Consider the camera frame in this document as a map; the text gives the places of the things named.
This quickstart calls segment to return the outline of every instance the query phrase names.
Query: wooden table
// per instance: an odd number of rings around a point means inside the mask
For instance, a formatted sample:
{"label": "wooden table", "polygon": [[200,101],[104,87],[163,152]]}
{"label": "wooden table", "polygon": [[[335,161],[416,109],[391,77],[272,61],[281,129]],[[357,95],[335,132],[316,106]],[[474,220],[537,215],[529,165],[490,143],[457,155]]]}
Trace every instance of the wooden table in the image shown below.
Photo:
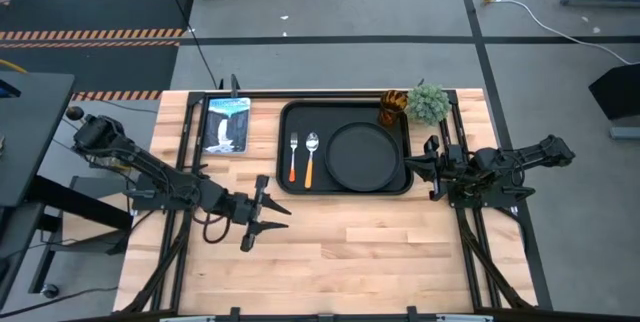
{"label": "wooden table", "polygon": [[[457,93],[470,150],[495,147],[483,91]],[[151,153],[170,165],[176,162],[187,95],[167,91],[160,103]],[[202,163],[209,164],[204,172],[230,191],[250,195],[256,175],[275,177],[280,111],[289,101],[254,99],[247,153],[203,156]],[[432,134],[439,130],[410,124],[413,155],[422,154]],[[187,161],[193,145],[192,138]],[[431,183],[416,177],[413,187],[399,196],[300,196],[283,192],[272,180],[267,192],[293,215],[263,210],[262,219],[290,228],[263,233],[253,250],[244,253],[239,248],[244,226],[232,226],[227,239],[209,245],[202,239],[202,226],[193,224],[179,313],[227,315],[237,306],[242,314],[381,314],[405,313],[408,305],[420,313],[471,312],[455,212],[446,200],[429,201],[431,189]],[[470,212],[468,219],[473,224]],[[535,304],[518,226],[489,209],[484,220],[495,264]],[[156,267],[164,224],[165,217],[155,213],[130,238],[115,310],[131,301]],[[211,238],[222,227],[210,228]],[[477,260],[476,268],[484,305],[489,306]],[[173,271],[167,276],[163,306],[169,305]]]}

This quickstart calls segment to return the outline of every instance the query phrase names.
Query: green plant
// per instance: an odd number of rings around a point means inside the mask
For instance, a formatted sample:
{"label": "green plant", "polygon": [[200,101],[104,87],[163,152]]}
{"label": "green plant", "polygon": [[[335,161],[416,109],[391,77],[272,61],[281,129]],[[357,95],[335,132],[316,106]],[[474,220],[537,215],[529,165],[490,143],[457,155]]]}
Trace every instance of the green plant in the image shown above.
{"label": "green plant", "polygon": [[439,86],[423,84],[407,93],[408,104],[405,113],[415,121],[422,121],[435,126],[447,117],[451,110],[447,93]]}

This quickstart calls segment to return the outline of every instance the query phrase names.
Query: hazard tape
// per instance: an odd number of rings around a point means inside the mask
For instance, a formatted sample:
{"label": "hazard tape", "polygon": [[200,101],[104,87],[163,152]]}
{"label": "hazard tape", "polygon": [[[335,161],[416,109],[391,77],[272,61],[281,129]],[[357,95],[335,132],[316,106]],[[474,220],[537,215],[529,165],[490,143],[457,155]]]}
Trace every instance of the hazard tape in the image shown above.
{"label": "hazard tape", "polygon": [[0,41],[47,41],[84,39],[176,38],[182,28],[148,28],[82,31],[0,31]]}
{"label": "hazard tape", "polygon": [[77,92],[72,101],[152,101],[159,100],[162,91],[97,91]]}
{"label": "hazard tape", "polygon": [[180,46],[174,41],[145,42],[81,42],[81,43],[12,43],[0,44],[0,48],[95,48],[95,47],[145,47],[145,46]]}

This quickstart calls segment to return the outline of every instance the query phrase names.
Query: caster wheel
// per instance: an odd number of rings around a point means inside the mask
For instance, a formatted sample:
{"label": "caster wheel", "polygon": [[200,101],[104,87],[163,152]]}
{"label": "caster wheel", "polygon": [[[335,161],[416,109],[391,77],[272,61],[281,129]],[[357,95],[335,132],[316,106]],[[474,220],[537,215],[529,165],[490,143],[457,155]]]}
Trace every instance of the caster wheel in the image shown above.
{"label": "caster wheel", "polygon": [[40,294],[45,296],[48,299],[58,297],[59,293],[60,293],[60,290],[58,289],[58,287],[56,287],[56,285],[47,284],[47,283],[45,283],[45,285],[42,287],[42,291],[40,291]]}

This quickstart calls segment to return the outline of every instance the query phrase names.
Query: gray floor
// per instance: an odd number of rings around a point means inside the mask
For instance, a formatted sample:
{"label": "gray floor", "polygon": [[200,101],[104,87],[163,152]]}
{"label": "gray floor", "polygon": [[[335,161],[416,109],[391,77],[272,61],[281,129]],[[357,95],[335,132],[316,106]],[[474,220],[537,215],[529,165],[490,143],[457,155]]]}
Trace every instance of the gray floor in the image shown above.
{"label": "gray floor", "polygon": [[[567,8],[560,7],[558,0],[519,1],[544,23],[572,35],[640,35],[640,10]],[[549,35],[517,6],[483,7],[480,0],[475,2],[484,35]],[[200,37],[282,36],[284,32],[288,36],[471,34],[462,0],[196,0],[192,23]],[[608,47],[630,60],[640,60],[637,44]],[[243,88],[410,87],[421,78],[445,87],[484,87],[473,45],[206,46],[203,50],[218,78],[235,73]],[[599,50],[576,45],[489,45],[487,50],[514,146],[536,143],[553,133],[577,154],[567,168],[527,174],[527,184],[538,191],[529,206],[554,307],[640,316],[636,292],[640,230],[634,223],[640,213],[634,189],[640,176],[640,143],[611,141],[607,137],[610,123],[587,90],[619,62]],[[180,47],[172,89],[210,86],[195,47]],[[152,115],[98,102],[86,103],[86,110],[122,121],[134,140],[148,145]],[[71,132],[63,124],[56,138],[68,145]],[[66,183],[73,175],[98,172],[54,144],[41,173]],[[37,258],[37,251],[29,254],[30,266]],[[120,260],[64,256],[56,261],[50,280],[64,288],[63,294],[112,286],[119,277]],[[5,311],[41,301],[37,296],[25,297],[28,273],[22,276]],[[112,302],[113,294],[85,296],[64,308],[46,308],[13,320],[104,315]]]}

